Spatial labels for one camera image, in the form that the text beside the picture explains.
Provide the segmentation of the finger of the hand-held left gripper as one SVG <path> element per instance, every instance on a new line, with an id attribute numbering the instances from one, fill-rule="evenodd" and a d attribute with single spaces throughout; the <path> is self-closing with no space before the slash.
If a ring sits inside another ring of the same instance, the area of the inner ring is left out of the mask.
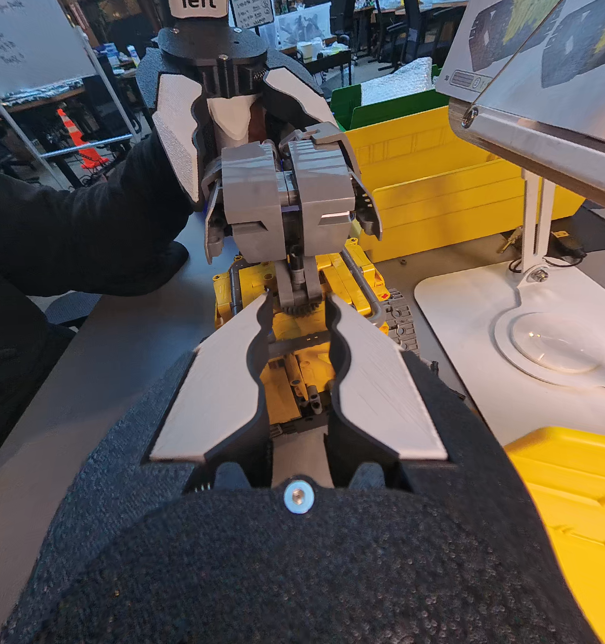
<path id="1" fill-rule="evenodd" d="M 221 163 L 214 165 L 211 176 L 201 186 L 201 159 L 194 136 L 200 126 L 193 107 L 202 98 L 199 83 L 183 75 L 162 74 L 153 122 L 172 170 L 191 201 L 206 200 L 204 220 L 204 253 L 209 264 L 223 250 L 223 219 L 221 218 Z"/>
<path id="2" fill-rule="evenodd" d="M 351 216 L 381 241 L 381 217 L 363 185 L 355 151 L 318 89 L 287 67 L 267 67 L 262 101 L 268 116 L 293 128 L 279 149 L 297 185 L 300 241 L 345 242 Z"/>

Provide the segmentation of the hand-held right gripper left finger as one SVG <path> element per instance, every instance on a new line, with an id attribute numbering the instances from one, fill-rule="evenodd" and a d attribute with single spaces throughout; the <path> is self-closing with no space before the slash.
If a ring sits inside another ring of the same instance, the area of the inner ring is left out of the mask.
<path id="1" fill-rule="evenodd" d="M 195 464 L 206 484 L 238 463 L 251 484 L 271 484 L 272 443 L 260 375 L 267 365 L 273 296 L 261 294 L 195 351 L 149 453 L 153 462 Z"/>

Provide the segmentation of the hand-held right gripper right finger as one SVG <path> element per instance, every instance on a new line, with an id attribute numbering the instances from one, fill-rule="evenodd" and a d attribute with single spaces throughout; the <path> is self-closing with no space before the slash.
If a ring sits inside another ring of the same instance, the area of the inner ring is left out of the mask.
<path id="1" fill-rule="evenodd" d="M 335 371 L 325 450 L 334 484 L 362 463 L 384 475 L 403 461 L 448 460 L 448 453 L 399 347 L 335 294 L 325 302 Z"/>

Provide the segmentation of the yellow grey brick robot model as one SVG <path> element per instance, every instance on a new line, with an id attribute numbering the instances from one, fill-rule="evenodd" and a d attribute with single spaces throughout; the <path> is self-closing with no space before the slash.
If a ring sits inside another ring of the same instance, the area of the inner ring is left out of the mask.
<path id="1" fill-rule="evenodd" d="M 253 300 L 274 297 L 269 360 L 260 376 L 271 437 L 326 423 L 335 371 L 329 359 L 325 300 L 335 294 L 393 340 L 419 354 L 409 302 L 389 288 L 359 241 L 381 232 L 373 197 L 355 168 L 347 137 L 324 122 L 271 140 L 228 148 L 207 169 L 205 249 L 221 253 L 233 236 L 239 253 L 213 278 L 216 328 Z"/>

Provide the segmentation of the instruction booklet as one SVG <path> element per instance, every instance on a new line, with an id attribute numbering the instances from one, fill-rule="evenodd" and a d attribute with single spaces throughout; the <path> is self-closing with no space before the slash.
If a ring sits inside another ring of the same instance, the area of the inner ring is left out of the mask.
<path id="1" fill-rule="evenodd" d="M 605 141 L 605 1 L 469 1 L 437 90 Z"/>

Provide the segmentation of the grey desk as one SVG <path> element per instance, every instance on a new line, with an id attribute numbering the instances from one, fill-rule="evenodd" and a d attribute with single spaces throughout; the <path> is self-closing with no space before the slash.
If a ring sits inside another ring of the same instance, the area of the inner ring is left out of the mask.
<path id="1" fill-rule="evenodd" d="M 102 297 L 0 450 L 0 630 L 37 559 L 49 522 L 89 453 L 137 399 L 213 330 L 212 277 L 237 253 L 227 241 L 208 265 L 196 216 L 179 235 L 190 253 L 186 265 L 154 293 L 133 298 Z M 388 286 L 412 302 L 419 351 L 436 360 L 453 389 L 464 392 L 414 304 L 423 279 L 483 267 L 511 257 L 499 255 L 493 235 L 377 264 Z M 605 618 L 605 541 L 580 531 L 551 533 L 571 588 L 592 620 Z M 594 622 L 605 642 L 605 622 Z"/>

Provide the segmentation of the cluttered background table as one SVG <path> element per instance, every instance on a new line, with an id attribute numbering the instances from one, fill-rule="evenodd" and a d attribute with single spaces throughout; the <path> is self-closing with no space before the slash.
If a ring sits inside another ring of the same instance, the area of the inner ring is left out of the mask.
<path id="1" fill-rule="evenodd" d="M 338 68 L 341 86 L 352 84 L 354 1 L 274 1 L 274 21 L 258 27 L 273 48 L 325 79 Z"/>

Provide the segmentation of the paper sign on stand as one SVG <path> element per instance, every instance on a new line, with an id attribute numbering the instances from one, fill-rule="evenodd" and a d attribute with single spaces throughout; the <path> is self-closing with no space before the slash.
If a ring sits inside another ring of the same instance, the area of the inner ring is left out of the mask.
<path id="1" fill-rule="evenodd" d="M 241 29 L 253 29 L 275 21 L 272 1 L 230 1 L 234 25 Z"/>

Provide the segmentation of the green plastic bin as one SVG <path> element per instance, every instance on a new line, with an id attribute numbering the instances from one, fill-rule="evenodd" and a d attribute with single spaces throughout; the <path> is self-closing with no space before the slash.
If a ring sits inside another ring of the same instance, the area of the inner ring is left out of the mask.
<path id="1" fill-rule="evenodd" d="M 447 106 L 450 98 L 435 89 L 369 105 L 362 103 L 362 85 L 332 92 L 330 109 L 344 131 Z"/>

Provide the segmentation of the white book stand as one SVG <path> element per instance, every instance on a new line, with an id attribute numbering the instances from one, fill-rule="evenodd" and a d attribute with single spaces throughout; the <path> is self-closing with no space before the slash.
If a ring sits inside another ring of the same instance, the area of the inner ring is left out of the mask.
<path id="1" fill-rule="evenodd" d="M 605 141 L 478 102 L 460 128 L 524 169 L 522 273 L 425 279 L 419 308 L 501 443 L 547 426 L 605 435 L 605 289 L 544 259 L 556 185 L 605 206 Z"/>

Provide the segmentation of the clear plastic bag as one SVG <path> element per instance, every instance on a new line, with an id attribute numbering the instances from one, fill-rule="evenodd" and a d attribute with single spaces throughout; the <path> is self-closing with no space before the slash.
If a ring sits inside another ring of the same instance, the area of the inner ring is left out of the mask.
<path id="1" fill-rule="evenodd" d="M 415 59 L 395 71 L 361 84 L 361 106 L 397 99 L 434 88 L 431 57 Z"/>

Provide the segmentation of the orange traffic cone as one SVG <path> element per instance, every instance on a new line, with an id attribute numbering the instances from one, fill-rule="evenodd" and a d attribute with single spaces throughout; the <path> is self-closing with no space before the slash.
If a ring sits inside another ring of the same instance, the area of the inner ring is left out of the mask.
<path id="1" fill-rule="evenodd" d="M 82 132 L 79 128 L 73 123 L 70 117 L 62 108 L 57 108 L 57 114 L 62 119 L 63 124 L 68 131 L 74 146 L 79 148 L 85 145 Z M 81 156 L 81 167 L 84 170 L 96 171 L 109 163 L 109 159 L 100 155 L 95 148 L 88 147 L 82 148 L 79 150 Z"/>

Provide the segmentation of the whiteboard on stand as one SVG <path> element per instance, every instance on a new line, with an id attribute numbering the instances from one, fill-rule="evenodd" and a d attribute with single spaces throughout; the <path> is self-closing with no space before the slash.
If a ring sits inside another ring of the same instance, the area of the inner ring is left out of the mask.
<path id="1" fill-rule="evenodd" d="M 44 138 L 36 137 L 36 146 L 15 121 L 3 100 L 26 90 L 41 90 L 75 79 L 99 76 L 114 102 L 127 134 L 109 136 L 102 141 L 73 144 L 68 148 L 46 149 Z M 51 173 L 59 186 L 62 182 L 49 162 L 54 163 L 73 187 L 81 180 L 65 163 L 65 157 L 87 149 L 112 144 L 138 142 L 136 132 L 104 67 L 89 44 L 87 34 L 72 27 L 57 1 L 0 1 L 0 116 L 16 133 L 36 161 Z"/>

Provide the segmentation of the yellow plastic bin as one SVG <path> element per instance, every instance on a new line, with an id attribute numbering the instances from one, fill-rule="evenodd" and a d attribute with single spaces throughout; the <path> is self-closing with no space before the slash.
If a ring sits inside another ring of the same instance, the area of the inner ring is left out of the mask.
<path id="1" fill-rule="evenodd" d="M 605 436 L 546 427 L 504 448 L 574 597 L 605 643 Z"/>
<path id="2" fill-rule="evenodd" d="M 449 246 L 523 222 L 520 167 L 458 138 L 441 107 L 347 132 L 382 222 L 360 233 L 372 262 Z"/>

